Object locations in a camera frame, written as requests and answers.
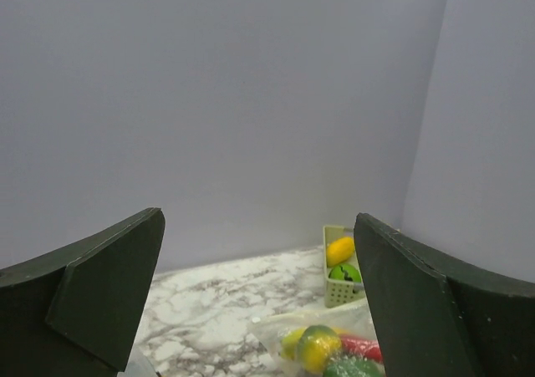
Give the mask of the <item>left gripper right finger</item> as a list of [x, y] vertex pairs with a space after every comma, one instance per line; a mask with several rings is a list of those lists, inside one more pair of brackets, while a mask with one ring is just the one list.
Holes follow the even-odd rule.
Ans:
[[367, 213], [354, 224], [388, 376], [532, 376], [534, 285], [463, 262]]

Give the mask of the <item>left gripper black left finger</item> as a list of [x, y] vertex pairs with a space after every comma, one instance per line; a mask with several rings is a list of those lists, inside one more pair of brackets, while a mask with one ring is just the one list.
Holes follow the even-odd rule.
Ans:
[[3, 376], [125, 371], [166, 227], [147, 208], [1, 271]]

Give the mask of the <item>red toy chili pepper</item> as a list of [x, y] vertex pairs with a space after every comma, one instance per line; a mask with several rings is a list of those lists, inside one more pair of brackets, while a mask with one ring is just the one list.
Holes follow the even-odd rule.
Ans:
[[352, 334], [341, 334], [339, 337], [342, 349], [346, 354], [370, 359], [379, 364], [383, 363], [383, 356], [377, 340], [363, 339]]

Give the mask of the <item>clear zip top bag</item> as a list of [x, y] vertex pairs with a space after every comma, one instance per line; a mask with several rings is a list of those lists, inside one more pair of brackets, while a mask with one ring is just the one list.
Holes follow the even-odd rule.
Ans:
[[368, 301], [258, 318], [249, 332], [285, 376], [385, 376]]

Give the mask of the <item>green toy bell pepper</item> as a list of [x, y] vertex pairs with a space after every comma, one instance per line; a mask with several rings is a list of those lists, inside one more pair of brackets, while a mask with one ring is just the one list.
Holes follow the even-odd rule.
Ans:
[[381, 377], [384, 373], [373, 361], [365, 358], [339, 358], [330, 362], [323, 377]]

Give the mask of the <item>yellow toy banana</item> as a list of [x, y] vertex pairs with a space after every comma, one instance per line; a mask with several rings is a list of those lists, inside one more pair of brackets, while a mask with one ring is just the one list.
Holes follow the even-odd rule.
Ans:
[[325, 325], [296, 329], [280, 341], [279, 356], [298, 363], [312, 374], [322, 374], [329, 361], [342, 350], [339, 334]]

